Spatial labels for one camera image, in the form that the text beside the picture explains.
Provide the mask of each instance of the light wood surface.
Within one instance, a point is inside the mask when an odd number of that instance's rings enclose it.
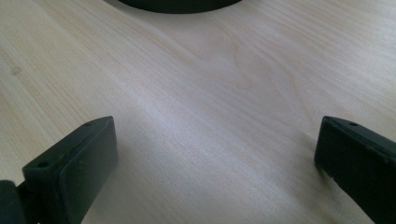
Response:
[[[313,156],[321,118],[396,140],[393,0],[164,15],[0,1],[0,178],[112,115],[120,165],[83,223],[371,223]]]

